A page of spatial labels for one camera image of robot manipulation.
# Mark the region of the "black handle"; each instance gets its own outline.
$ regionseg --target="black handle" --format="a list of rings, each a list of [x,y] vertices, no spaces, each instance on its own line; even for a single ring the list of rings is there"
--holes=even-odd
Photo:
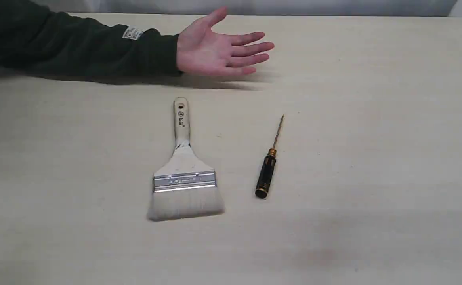
[[[272,155],[270,152],[266,155],[266,157],[264,157],[260,177],[258,179],[258,184],[256,185],[255,193],[258,198],[265,199],[268,196],[269,186],[271,178],[273,177],[276,162],[277,159],[275,158],[275,155]]]

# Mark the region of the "sweatshirt cuff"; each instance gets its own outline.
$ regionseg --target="sweatshirt cuff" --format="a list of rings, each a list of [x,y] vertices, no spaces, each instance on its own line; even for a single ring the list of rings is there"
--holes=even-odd
[[[176,65],[178,36],[161,36],[155,29],[142,34],[138,39],[141,74],[182,75]]]

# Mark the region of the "label on sleeve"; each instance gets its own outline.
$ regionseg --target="label on sleeve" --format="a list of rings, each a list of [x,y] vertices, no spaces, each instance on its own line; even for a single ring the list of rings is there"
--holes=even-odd
[[[127,27],[122,38],[128,38],[129,40],[138,40],[144,31],[135,27]]]

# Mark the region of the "open palm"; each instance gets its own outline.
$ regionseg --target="open palm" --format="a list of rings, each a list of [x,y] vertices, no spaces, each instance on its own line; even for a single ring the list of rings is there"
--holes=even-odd
[[[274,44],[248,45],[264,37],[263,32],[229,35],[217,34],[212,27],[226,18],[226,8],[195,20],[178,37],[177,67],[180,71],[204,76],[236,76],[256,72],[254,65],[269,59],[262,52]]]

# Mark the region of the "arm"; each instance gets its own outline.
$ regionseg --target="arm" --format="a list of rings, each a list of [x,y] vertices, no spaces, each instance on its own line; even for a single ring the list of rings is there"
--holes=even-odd
[[[178,74],[178,35],[55,13],[30,0],[0,0],[0,66],[37,74]]]

